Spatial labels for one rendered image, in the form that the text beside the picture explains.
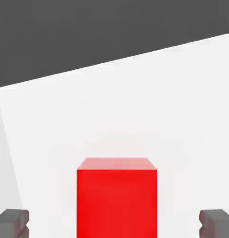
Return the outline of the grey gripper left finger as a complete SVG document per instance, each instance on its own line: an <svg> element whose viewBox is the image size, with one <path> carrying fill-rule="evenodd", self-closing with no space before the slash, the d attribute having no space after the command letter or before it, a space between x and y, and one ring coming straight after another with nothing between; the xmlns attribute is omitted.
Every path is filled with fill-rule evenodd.
<svg viewBox="0 0 229 238"><path fill-rule="evenodd" d="M29 238L29 211L6 209L0 214L0 238Z"/></svg>

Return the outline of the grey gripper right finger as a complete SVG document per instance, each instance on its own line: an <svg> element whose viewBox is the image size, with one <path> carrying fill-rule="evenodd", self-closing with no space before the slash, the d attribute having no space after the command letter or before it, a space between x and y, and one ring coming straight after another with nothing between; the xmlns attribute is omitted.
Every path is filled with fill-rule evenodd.
<svg viewBox="0 0 229 238"><path fill-rule="evenodd" d="M199 238L229 238L229 214L222 210L201 210Z"/></svg>

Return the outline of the small red cube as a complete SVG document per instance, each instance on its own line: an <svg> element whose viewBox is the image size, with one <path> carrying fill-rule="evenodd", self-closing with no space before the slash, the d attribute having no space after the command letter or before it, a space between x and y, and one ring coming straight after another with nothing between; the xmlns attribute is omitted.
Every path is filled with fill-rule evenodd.
<svg viewBox="0 0 229 238"><path fill-rule="evenodd" d="M147 158L86 158L76 238L157 238L157 169Z"/></svg>

